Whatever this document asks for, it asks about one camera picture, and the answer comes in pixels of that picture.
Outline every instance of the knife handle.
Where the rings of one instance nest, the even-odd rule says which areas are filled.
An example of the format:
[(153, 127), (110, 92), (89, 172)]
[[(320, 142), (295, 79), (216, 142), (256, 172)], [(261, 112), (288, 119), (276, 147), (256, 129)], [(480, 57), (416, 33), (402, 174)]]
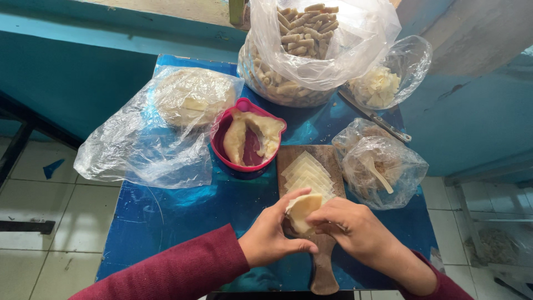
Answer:
[(408, 143), (412, 139), (410, 135), (403, 133), (400, 130), (394, 128), (391, 124), (387, 123), (387, 121), (385, 121), (382, 117), (373, 116), (372, 121), (374, 121), (374, 123), (378, 124), (379, 127), (385, 129), (390, 134), (392, 134), (395, 138), (401, 140), (404, 143)]

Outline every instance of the wooden cutting board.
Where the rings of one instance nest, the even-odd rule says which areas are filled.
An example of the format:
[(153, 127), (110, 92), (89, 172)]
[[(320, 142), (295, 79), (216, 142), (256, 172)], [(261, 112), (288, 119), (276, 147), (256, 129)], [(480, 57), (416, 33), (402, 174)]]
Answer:
[[(331, 145), (290, 145), (280, 146), (276, 156), (276, 167), (278, 170), (279, 196), (287, 193), (285, 184), (287, 180), (281, 175), (289, 165), (304, 151), (309, 152), (331, 175), (335, 195), (346, 198), (341, 168), (335, 159), (335, 148)], [(285, 233), (295, 238), (305, 238), (314, 242), (318, 246), (318, 253), (313, 255), (314, 275), (311, 283), (311, 291), (317, 295), (331, 295), (338, 291), (338, 283), (335, 280), (332, 270), (332, 251), (337, 243), (327, 234), (314, 234), (310, 237), (299, 236), (290, 228), (284, 228)]]

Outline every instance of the pink bowl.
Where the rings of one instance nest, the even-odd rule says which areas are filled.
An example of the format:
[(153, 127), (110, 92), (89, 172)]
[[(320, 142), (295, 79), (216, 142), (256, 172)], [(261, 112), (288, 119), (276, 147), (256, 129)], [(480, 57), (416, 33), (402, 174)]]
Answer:
[(230, 127), (231, 122), (233, 121), (233, 117), (231, 116), (231, 110), (234, 109), (234, 108), (240, 110), (243, 113), (252, 112), (252, 113), (257, 114), (259, 116), (271, 117), (273, 119), (282, 121), (283, 124), (285, 125), (285, 127), (283, 128), (283, 130), (281, 130), (279, 132), (279, 140), (280, 140), (280, 142), (281, 142), (281, 134), (284, 133), (285, 130), (287, 130), (287, 122), (285, 122), (285, 120), (283, 120), (281, 118), (273, 116), (272, 114), (268, 113), (267, 111), (265, 111), (261, 107), (251, 103), (250, 100), (248, 100), (248, 98), (240, 98), (235, 103), (235, 106), (233, 106), (233, 107), (231, 107), (229, 109), (226, 109), (224, 114), (222, 114), (216, 120), (219, 123), (218, 130), (216, 129), (216, 126), (213, 126), (213, 128), (211, 128), (211, 133), (210, 133), (211, 148), (213, 148), (213, 151), (215, 152), (216, 156), (218, 156), (219, 159), (225, 165), (227, 165), (228, 167), (230, 167), (233, 170), (237, 170), (237, 171), (240, 171), (240, 172), (255, 172), (255, 171), (258, 171), (258, 170), (264, 168), (267, 164), (269, 164), (274, 159), (274, 157), (276, 157), (276, 154), (278, 153), (278, 151), (276, 150), (276, 153), (274, 154), (274, 156), (272, 156), (269, 160), (263, 162), (260, 165), (255, 165), (253, 167), (243, 167), (242, 165), (236, 165), (236, 164), (230, 162), (230, 160), (228, 159), (228, 156), (226, 155), (226, 152), (224, 151), (223, 142), (224, 142), (224, 136), (225, 136), (228, 128)]

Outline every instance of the stack of dough squares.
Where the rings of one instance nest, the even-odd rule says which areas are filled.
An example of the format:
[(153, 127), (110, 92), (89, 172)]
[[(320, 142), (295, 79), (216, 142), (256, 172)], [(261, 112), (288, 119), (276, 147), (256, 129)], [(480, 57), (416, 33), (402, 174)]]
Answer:
[(311, 194), (322, 195), (322, 205), (335, 197), (331, 175), (309, 152), (304, 151), (281, 175), (287, 179), (287, 193), (302, 187), (310, 187)]

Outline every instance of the person's left hand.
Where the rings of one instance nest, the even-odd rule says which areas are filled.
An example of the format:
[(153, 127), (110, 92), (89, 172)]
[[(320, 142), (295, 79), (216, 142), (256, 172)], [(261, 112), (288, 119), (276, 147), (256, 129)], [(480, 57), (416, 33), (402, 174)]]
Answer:
[(266, 266), (288, 254), (318, 252), (318, 247), (313, 242), (305, 239), (288, 239), (281, 228), (289, 201), (310, 192), (309, 187), (300, 188), (281, 197), (276, 204), (265, 208), (250, 230), (239, 239), (250, 269)]

